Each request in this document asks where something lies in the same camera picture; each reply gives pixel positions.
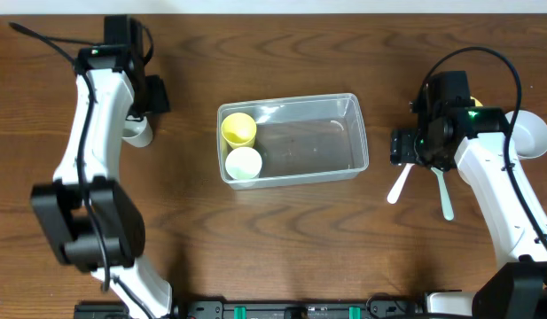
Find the yellow plastic bowl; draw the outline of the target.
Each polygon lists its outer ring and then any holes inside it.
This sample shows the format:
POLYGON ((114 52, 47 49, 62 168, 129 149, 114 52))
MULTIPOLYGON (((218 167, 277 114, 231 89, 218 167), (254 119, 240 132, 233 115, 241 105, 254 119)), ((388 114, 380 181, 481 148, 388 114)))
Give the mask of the yellow plastic bowl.
POLYGON ((476 107, 483 107, 483 104, 478 99, 476 99, 475 97, 471 96, 471 100, 474 102, 476 107))

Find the clear plastic container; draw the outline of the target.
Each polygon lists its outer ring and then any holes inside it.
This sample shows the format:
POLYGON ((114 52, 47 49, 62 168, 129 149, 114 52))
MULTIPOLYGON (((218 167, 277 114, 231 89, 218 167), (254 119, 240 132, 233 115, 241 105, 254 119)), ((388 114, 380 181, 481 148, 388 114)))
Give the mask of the clear plastic container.
POLYGON ((221 178, 236 191, 347 180, 369 166, 361 106, 352 93, 221 105, 216 140, 221 178), (262 169, 249 180, 236 180, 226 171, 231 147, 222 137, 221 125, 234 113, 256 121, 254 148, 262 156, 262 169))

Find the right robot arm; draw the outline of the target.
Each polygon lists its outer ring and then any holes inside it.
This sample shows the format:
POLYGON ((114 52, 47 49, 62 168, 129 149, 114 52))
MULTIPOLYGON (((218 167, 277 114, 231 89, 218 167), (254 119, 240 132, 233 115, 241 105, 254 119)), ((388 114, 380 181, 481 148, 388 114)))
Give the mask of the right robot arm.
POLYGON ((477 292, 430 292, 430 318, 547 318, 547 215, 520 164, 509 122, 496 107, 438 104, 415 128, 391 135, 390 159, 447 172, 472 188, 498 271, 477 292))

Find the yellow plastic cup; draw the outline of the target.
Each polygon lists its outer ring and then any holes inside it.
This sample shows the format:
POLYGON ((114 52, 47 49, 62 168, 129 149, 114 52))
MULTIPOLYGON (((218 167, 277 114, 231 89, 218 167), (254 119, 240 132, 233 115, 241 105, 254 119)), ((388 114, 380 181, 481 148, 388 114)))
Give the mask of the yellow plastic cup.
POLYGON ((256 133, 256 122, 246 113, 230 114, 221 124, 221 135, 232 149, 253 147, 256 133))

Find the white plastic bowl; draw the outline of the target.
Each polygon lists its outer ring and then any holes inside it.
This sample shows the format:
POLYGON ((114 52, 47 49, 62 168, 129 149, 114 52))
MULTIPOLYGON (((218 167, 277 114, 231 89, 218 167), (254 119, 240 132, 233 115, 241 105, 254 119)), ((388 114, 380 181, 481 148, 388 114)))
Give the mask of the white plastic bowl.
POLYGON ((457 171, 460 175, 460 177, 462 178, 462 180, 466 183, 466 184, 470 184, 466 178, 466 175, 465 175, 465 171, 463 169, 463 167, 461 166, 460 162, 456 161, 456 164, 457 164, 457 171))

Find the white plastic cup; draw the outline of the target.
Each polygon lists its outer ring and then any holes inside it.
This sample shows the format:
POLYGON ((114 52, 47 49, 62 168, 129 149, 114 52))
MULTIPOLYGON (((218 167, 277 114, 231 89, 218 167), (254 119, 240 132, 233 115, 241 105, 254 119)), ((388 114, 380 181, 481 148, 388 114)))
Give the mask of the white plastic cup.
POLYGON ((228 154, 225 169, 234 180, 257 178, 262 170, 262 156, 252 147, 239 147, 228 154))

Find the grey plastic cup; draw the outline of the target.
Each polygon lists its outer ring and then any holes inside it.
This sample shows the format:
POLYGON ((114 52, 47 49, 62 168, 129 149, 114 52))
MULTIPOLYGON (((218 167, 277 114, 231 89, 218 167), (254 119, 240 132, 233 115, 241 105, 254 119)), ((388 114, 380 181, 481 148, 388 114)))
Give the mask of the grey plastic cup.
POLYGON ((125 120, 122 133, 123 141, 136 148, 144 148, 152 142, 152 139, 152 128, 146 117, 141 120, 125 120))

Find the grey plastic bowl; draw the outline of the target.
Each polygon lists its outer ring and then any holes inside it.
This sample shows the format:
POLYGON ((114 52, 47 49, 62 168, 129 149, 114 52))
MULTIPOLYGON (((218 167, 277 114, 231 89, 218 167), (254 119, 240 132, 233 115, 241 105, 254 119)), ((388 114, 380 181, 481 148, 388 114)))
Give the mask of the grey plastic bowl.
POLYGON ((531 160, 547 152, 547 124, 538 115, 519 111, 512 140, 520 160, 531 160))

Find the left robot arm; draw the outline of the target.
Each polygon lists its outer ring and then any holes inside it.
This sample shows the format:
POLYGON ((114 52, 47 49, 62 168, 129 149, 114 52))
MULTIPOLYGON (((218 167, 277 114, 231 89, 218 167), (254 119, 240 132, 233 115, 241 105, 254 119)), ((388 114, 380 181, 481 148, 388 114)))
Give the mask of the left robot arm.
POLYGON ((59 263, 100 280, 132 318, 167 318, 172 287, 144 255, 145 223, 120 185, 122 143, 152 141, 145 113, 164 103, 161 79, 145 75, 132 45, 79 51, 78 100, 65 154, 51 183, 34 186, 31 204, 59 263))

